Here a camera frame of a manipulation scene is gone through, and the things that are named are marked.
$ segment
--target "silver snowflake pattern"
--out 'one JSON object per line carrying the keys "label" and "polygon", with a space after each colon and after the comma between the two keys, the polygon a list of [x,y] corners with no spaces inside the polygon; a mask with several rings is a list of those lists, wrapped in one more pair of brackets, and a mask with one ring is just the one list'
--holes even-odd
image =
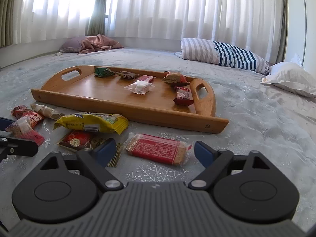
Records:
{"label": "silver snowflake pattern", "polygon": [[127,173],[127,180],[140,182],[166,182],[174,180],[183,180],[188,174],[188,170],[173,170],[168,167],[159,166],[154,163],[141,165],[136,168],[135,172]]}

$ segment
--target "green candy wrapper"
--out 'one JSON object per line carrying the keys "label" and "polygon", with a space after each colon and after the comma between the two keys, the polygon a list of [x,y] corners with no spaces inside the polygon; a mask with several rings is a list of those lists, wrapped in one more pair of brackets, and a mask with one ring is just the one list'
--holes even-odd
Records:
{"label": "green candy wrapper", "polygon": [[115,72],[108,68],[95,68],[94,75],[97,77],[113,76],[115,75]]}

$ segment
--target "blue striped pillowcase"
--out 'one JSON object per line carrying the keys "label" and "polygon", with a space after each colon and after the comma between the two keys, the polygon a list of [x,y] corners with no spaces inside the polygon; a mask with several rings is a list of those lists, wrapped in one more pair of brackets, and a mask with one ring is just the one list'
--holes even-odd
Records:
{"label": "blue striped pillowcase", "polygon": [[185,60],[252,70],[263,75],[267,75],[270,71],[268,63],[257,54],[223,42],[183,38],[181,49],[182,54],[176,53],[176,55]]}

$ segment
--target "red biscuit package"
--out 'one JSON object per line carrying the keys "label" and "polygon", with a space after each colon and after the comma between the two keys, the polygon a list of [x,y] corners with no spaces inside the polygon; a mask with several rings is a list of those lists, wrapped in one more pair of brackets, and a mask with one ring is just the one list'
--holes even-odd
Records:
{"label": "red biscuit package", "polygon": [[174,103],[177,105],[189,106],[194,103],[194,100],[190,100],[189,92],[190,90],[186,87],[174,87],[176,89],[176,98],[173,99]]}
{"label": "red biscuit package", "polygon": [[33,128],[39,121],[44,119],[44,116],[42,116],[41,114],[32,111],[31,109],[29,109],[28,107],[26,107],[25,105],[20,105],[15,107],[12,111],[11,114],[13,116],[15,116],[17,119],[21,118],[21,117],[28,117],[30,119],[31,122],[31,127]]}
{"label": "red biscuit package", "polygon": [[126,143],[125,149],[129,155],[175,166],[186,163],[188,150],[192,147],[184,141],[148,134],[135,134]]}
{"label": "red biscuit package", "polygon": [[5,130],[16,138],[35,141],[37,145],[41,145],[45,141],[43,136],[31,128],[31,120],[28,117],[19,118]]}
{"label": "red biscuit package", "polygon": [[135,81],[145,81],[145,82],[151,83],[154,80],[154,78],[156,77],[143,75],[143,76],[137,77]]}

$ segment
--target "green curtain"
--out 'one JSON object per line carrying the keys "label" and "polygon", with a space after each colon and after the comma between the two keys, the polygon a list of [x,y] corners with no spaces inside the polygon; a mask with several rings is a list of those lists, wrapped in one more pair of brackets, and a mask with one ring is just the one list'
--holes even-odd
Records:
{"label": "green curtain", "polygon": [[104,35],[106,0],[95,0],[94,10],[89,21],[87,35]]}
{"label": "green curtain", "polygon": [[276,63],[284,61],[287,33],[288,33],[288,0],[283,0],[281,39],[280,39],[280,47],[279,47]]}
{"label": "green curtain", "polygon": [[0,47],[13,43],[13,3],[14,0],[0,0]]}

